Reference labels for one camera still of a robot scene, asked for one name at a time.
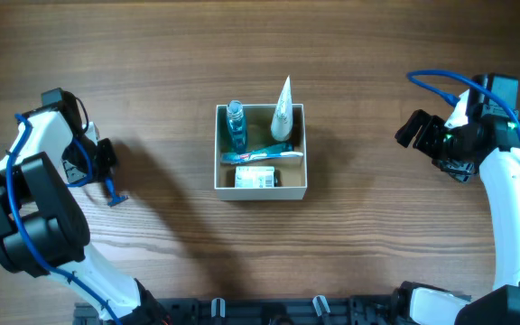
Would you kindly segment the blue disposable razor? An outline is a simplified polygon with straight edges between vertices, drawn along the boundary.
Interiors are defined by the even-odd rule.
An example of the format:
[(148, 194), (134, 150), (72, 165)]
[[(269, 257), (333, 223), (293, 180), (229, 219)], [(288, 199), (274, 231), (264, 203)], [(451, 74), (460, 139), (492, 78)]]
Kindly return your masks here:
[(107, 187), (107, 192), (110, 196), (110, 201), (107, 203), (109, 207), (114, 207), (128, 199), (126, 195), (119, 195), (116, 193), (115, 184), (111, 177), (107, 177), (105, 179), (105, 184)]

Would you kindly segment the blue white toothbrush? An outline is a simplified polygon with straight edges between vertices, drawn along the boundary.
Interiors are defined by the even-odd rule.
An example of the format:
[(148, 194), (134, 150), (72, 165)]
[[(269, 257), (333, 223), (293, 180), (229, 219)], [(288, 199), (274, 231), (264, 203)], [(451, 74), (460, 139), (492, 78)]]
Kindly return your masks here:
[(242, 164), (252, 163), (270, 159), (283, 159), (283, 158), (302, 158), (303, 153), (300, 152), (282, 152), (282, 153), (245, 153), (245, 154), (232, 154), (225, 153), (220, 157), (220, 162), (224, 164)]

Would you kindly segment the white lotion tube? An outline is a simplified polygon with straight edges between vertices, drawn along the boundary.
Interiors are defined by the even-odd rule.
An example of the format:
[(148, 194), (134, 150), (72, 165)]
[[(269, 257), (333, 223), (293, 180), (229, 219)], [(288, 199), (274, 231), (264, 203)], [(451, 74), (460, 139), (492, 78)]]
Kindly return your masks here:
[(271, 135), (274, 140), (284, 142), (291, 136), (293, 127), (293, 100), (290, 77), (287, 77), (276, 103), (271, 124)]

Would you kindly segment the teal mouthwash bottle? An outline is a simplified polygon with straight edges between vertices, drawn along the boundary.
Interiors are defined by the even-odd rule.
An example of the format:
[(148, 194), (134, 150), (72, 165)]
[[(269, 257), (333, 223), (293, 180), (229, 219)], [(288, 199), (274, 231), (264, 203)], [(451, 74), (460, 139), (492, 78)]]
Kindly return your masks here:
[(247, 122), (243, 104), (232, 100), (227, 104), (226, 122), (230, 143), (236, 153), (244, 153), (247, 148)]

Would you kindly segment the green soap box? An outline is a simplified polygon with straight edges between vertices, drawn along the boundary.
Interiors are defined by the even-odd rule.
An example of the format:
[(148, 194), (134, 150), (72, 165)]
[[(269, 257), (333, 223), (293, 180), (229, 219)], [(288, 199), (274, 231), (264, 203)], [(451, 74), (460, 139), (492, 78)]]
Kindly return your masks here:
[(276, 186), (276, 169), (273, 166), (238, 166), (235, 187), (239, 189), (264, 189)]

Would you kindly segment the Colgate toothpaste tube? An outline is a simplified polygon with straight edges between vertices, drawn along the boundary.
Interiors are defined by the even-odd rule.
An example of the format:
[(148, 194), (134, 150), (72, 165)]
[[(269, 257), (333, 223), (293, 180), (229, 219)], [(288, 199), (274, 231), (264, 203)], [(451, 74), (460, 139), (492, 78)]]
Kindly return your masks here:
[(267, 146), (265, 148), (256, 149), (254, 151), (248, 152), (248, 154), (261, 154), (261, 153), (267, 153), (267, 154), (276, 154), (276, 153), (282, 153), (282, 152), (289, 152), (293, 150), (293, 145), (287, 142), (284, 143), (278, 143), (273, 144), (270, 146)]

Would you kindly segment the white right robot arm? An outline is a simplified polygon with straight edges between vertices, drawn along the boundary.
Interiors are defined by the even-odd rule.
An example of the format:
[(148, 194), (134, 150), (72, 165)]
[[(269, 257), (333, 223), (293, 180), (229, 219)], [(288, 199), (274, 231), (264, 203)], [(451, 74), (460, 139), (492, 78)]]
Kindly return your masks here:
[(518, 80), (498, 73), (471, 79), (447, 70), (416, 70), (406, 77), (453, 108), (449, 118), (422, 109), (396, 132), (459, 182), (479, 177), (485, 187), (496, 262), (491, 292), (469, 302), (428, 284), (395, 289), (393, 320), (415, 324), (520, 324), (520, 118)]

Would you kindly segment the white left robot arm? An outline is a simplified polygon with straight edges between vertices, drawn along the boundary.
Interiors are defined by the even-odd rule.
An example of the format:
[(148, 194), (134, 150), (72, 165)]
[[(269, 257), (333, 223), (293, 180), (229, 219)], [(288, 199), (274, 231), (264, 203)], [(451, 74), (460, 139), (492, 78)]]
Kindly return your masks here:
[(39, 108), (15, 117), (18, 136), (0, 161), (0, 265), (71, 289), (107, 324), (161, 324), (165, 311), (138, 280), (118, 271), (91, 244), (71, 189), (99, 182), (109, 206), (118, 164), (81, 100), (55, 88)]

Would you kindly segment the white cardboard box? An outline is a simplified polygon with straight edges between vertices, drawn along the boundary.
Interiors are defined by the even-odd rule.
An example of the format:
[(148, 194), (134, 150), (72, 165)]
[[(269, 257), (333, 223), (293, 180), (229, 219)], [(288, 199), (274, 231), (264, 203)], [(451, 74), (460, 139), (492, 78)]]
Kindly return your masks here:
[[(244, 104), (248, 132), (247, 150), (257, 151), (276, 144), (271, 134), (275, 104)], [(221, 162), (221, 154), (232, 150), (226, 121), (227, 107), (215, 108), (213, 187), (219, 200), (302, 200), (308, 188), (308, 154), (305, 114), (302, 104), (292, 106), (292, 134), (289, 141), (301, 157), (273, 158), (251, 162), (252, 166), (274, 167), (275, 186), (243, 189), (236, 186), (236, 167)]]

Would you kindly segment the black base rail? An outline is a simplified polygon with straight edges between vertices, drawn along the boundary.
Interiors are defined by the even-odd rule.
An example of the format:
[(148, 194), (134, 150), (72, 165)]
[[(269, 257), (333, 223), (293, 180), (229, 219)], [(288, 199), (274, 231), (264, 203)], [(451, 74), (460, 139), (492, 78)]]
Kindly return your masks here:
[[(385, 295), (354, 295), (343, 299), (328, 299), (329, 320), (335, 325), (390, 324), (391, 297)], [(172, 325), (212, 324), (211, 302), (198, 299), (161, 299), (159, 303), (169, 312)], [(243, 300), (227, 301), (224, 324), (267, 324), (272, 316), (287, 315), (295, 324), (322, 324), (312, 300)], [(86, 303), (75, 305), (73, 325), (101, 325), (97, 311)]]

